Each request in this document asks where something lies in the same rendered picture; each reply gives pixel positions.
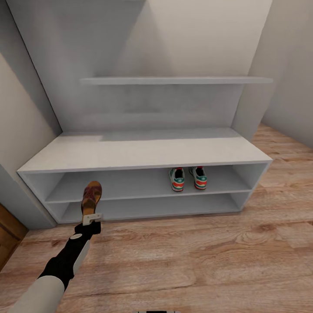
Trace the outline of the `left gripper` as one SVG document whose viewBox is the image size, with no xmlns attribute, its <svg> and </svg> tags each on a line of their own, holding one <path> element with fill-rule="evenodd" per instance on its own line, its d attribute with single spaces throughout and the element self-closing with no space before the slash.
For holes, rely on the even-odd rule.
<svg viewBox="0 0 313 313">
<path fill-rule="evenodd" d="M 83 226 L 83 223 L 75 227 L 75 233 L 80 230 L 89 230 L 91 236 L 95 234 L 99 234 L 101 232 L 101 224 L 100 221 L 91 221 L 91 224 L 88 226 Z"/>
</svg>

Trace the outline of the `gym shoe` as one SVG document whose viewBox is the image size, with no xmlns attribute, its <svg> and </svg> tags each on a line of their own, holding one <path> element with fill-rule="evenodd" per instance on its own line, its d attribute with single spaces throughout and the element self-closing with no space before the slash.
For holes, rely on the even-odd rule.
<svg viewBox="0 0 313 313">
<path fill-rule="evenodd" d="M 169 176 L 171 180 L 171 186 L 174 191 L 180 192 L 183 190 L 185 173 L 182 167 L 170 167 Z"/>
<path fill-rule="evenodd" d="M 189 172 L 194 176 L 194 186 L 197 189 L 206 189 L 206 174 L 202 166 L 189 166 Z"/>
</svg>

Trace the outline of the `sandal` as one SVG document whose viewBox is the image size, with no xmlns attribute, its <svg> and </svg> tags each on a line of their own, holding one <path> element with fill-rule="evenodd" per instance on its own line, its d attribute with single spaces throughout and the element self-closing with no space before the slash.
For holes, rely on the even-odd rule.
<svg viewBox="0 0 313 313">
<path fill-rule="evenodd" d="M 98 181 L 92 181 L 84 190 L 82 200 L 82 218 L 84 215 L 95 214 L 96 206 L 102 195 L 102 186 Z"/>
</svg>

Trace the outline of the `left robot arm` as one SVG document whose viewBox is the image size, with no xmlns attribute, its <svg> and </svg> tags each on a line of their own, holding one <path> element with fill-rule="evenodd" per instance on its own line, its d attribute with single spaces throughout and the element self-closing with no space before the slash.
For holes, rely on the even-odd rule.
<svg viewBox="0 0 313 313">
<path fill-rule="evenodd" d="M 49 260 L 45 270 L 6 313 L 55 313 L 57 306 L 90 249 L 90 239 L 101 232 L 103 213 L 84 215 L 65 248 Z M 96 220 L 96 222 L 95 222 Z"/>
</svg>

